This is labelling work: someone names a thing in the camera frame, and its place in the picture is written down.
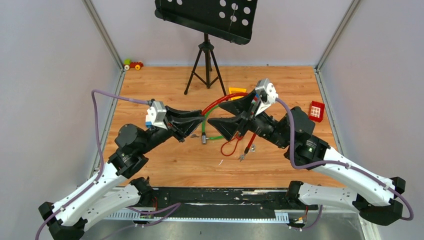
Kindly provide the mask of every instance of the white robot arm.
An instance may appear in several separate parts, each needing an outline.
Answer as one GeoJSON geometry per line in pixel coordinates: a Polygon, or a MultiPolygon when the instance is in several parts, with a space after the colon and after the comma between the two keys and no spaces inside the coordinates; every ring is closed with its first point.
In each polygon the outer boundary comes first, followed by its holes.
{"type": "Polygon", "coordinates": [[[47,226],[54,240],[80,239],[86,230],[104,217],[140,201],[150,201],[147,196],[153,189],[144,178],[131,181],[120,192],[107,197],[104,195],[130,179],[148,162],[144,154],[171,137],[184,142],[205,119],[201,110],[176,110],[154,100],[147,112],[152,126],[143,130],[133,124],[125,124],[115,139],[118,148],[104,164],[101,173],[96,173],[62,200],[45,202],[38,208],[45,221],[51,218],[47,226]],[[67,205],[76,196],[79,197],[67,205]]]}
{"type": "Polygon", "coordinates": [[[247,131],[251,131],[279,148],[290,146],[284,156],[292,160],[294,168],[322,173],[347,186],[323,187],[293,181],[288,188],[287,198],[305,205],[351,209],[359,212],[364,219],[379,225],[389,225],[402,217],[403,205],[395,200],[394,192],[401,195],[405,191],[405,181],[400,177],[387,178],[375,174],[314,136],[315,123],[300,107],[289,109],[278,99],[274,85],[267,78],[259,81],[255,90],[247,96],[222,102],[219,106],[235,116],[210,118],[208,123],[228,141],[236,134],[242,137],[247,131]],[[280,121],[264,112],[275,102],[281,103],[287,110],[280,121]]]}

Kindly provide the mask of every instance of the red cable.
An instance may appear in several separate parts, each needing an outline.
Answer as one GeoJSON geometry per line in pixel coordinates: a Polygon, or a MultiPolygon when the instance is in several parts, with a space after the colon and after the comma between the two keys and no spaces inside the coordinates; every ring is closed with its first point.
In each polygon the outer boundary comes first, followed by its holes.
{"type": "Polygon", "coordinates": [[[234,98],[234,97],[244,97],[247,96],[249,93],[247,92],[236,92],[236,93],[231,93],[228,95],[225,95],[219,99],[217,99],[216,101],[212,102],[211,104],[209,104],[209,106],[207,106],[202,112],[201,115],[204,116],[207,112],[209,112],[209,110],[211,110],[213,107],[215,107],[216,105],[230,99],[230,98],[234,98]]]}
{"type": "Polygon", "coordinates": [[[233,154],[234,154],[234,152],[236,151],[237,144],[239,144],[240,139],[241,139],[241,138],[234,137],[234,138],[233,138],[233,139],[231,139],[230,141],[226,141],[226,142],[224,142],[224,144],[221,146],[221,154],[222,154],[222,155],[224,155],[224,156],[226,156],[226,157],[229,157],[229,156],[233,155],[233,154]],[[224,148],[224,146],[225,146],[227,143],[232,142],[234,139],[237,139],[237,141],[235,142],[234,149],[232,150],[232,152],[231,152],[230,154],[225,154],[225,153],[223,152],[223,148],[224,148]]]}
{"type": "Polygon", "coordinates": [[[251,137],[249,144],[247,145],[248,149],[251,149],[251,146],[253,144],[253,140],[255,140],[255,137],[256,137],[256,133],[253,133],[253,136],[251,137]]]}
{"type": "MultiPolygon", "coordinates": [[[[207,112],[209,112],[213,107],[215,107],[216,105],[218,105],[218,104],[220,104],[220,103],[222,103],[222,102],[224,102],[224,101],[226,101],[226,100],[228,100],[228,99],[231,99],[231,98],[234,98],[234,97],[244,97],[244,96],[247,96],[249,93],[247,93],[247,92],[236,92],[236,93],[231,93],[231,94],[228,94],[228,95],[225,95],[225,96],[223,96],[223,97],[221,97],[221,98],[219,98],[219,99],[217,99],[217,100],[215,100],[214,102],[212,102],[211,104],[209,104],[209,106],[207,106],[202,112],[201,112],[201,115],[202,116],[204,116],[207,112]]],[[[246,149],[250,149],[251,148],[251,146],[252,146],[252,143],[253,143],[253,140],[255,139],[255,137],[256,137],[256,134],[254,133],[253,134],[253,136],[251,137],[251,139],[250,139],[250,141],[249,141],[249,144],[247,145],[247,148],[246,149]]],[[[226,156],[226,157],[229,157],[229,156],[231,156],[231,155],[233,155],[234,154],[234,152],[236,151],[236,148],[237,148],[237,144],[239,144],[239,141],[242,139],[243,137],[234,137],[233,139],[231,139],[230,141],[227,141],[227,142],[225,142],[222,146],[221,146],[221,154],[222,155],[224,155],[224,156],[226,156]],[[229,142],[232,142],[234,139],[237,139],[237,142],[235,143],[235,146],[234,146],[234,150],[230,153],[230,154],[225,154],[225,153],[223,153],[223,148],[224,148],[224,146],[226,145],[226,144],[228,144],[229,142]]]]}

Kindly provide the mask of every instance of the yellow object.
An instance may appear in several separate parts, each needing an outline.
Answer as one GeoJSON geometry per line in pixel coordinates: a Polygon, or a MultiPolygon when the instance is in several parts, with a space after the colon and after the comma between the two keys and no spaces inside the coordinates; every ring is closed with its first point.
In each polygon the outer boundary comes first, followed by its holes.
{"type": "MultiPolygon", "coordinates": [[[[235,94],[235,93],[246,93],[248,90],[246,88],[238,88],[238,87],[229,87],[228,91],[230,94],[235,94]]],[[[235,96],[232,97],[230,100],[236,100],[242,98],[242,96],[235,96]]]]}

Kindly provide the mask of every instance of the metal connector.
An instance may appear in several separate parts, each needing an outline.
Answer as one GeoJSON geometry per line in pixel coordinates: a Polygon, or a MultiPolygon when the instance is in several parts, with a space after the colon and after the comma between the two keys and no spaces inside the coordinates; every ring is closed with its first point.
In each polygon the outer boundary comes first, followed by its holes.
{"type": "Polygon", "coordinates": [[[167,110],[165,105],[161,101],[153,101],[151,106],[147,110],[147,116],[153,126],[167,129],[165,125],[165,115],[167,114],[167,110]]]}
{"type": "Polygon", "coordinates": [[[206,144],[206,133],[202,132],[201,133],[201,144],[206,144]]]}
{"type": "Polygon", "coordinates": [[[274,85],[268,78],[260,80],[254,90],[259,96],[259,108],[255,113],[255,116],[257,116],[276,102],[278,94],[274,85]]]}

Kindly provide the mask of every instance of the wooden floor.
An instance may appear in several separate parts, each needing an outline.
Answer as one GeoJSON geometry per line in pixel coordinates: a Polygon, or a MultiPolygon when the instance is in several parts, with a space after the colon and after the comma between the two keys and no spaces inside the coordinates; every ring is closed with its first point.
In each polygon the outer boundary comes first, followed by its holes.
{"type": "MultiPolygon", "coordinates": [[[[154,98],[178,110],[204,109],[222,97],[219,82],[207,89],[196,77],[188,95],[184,95],[191,70],[192,67],[143,67],[139,71],[130,69],[125,75],[120,94],[141,100],[154,98]]],[[[236,87],[246,88],[250,92],[260,79],[269,78],[279,97],[291,108],[300,106],[308,112],[311,101],[322,102],[312,67],[222,66],[220,71],[227,91],[228,87],[236,87]]],[[[204,76],[204,68],[199,67],[197,73],[204,76]]],[[[215,76],[214,70],[211,73],[212,79],[215,76]]],[[[274,104],[266,112],[277,119],[286,114],[280,104],[274,104]]],[[[118,101],[104,151],[106,161],[117,148],[114,139],[119,129],[129,123],[145,129],[146,114],[145,105],[118,101]]],[[[217,116],[231,115],[217,108],[210,117],[217,116]]],[[[200,136],[201,127],[194,133],[200,136]]],[[[207,124],[206,134],[216,136],[218,132],[207,124]]],[[[314,134],[336,146],[326,114],[324,120],[316,124],[314,134]]],[[[202,145],[200,138],[188,137],[183,143],[171,138],[146,154],[149,162],[134,178],[150,176],[151,185],[156,187],[287,187],[292,180],[314,185],[342,186],[320,173],[293,169],[283,156],[285,149],[279,149],[260,137],[254,142],[256,151],[250,152],[242,162],[238,161],[250,137],[251,133],[248,133],[239,142],[234,155],[229,157],[220,153],[220,147],[225,141],[223,139],[202,145]]],[[[227,145],[224,151],[231,152],[234,145],[227,145]]]]}

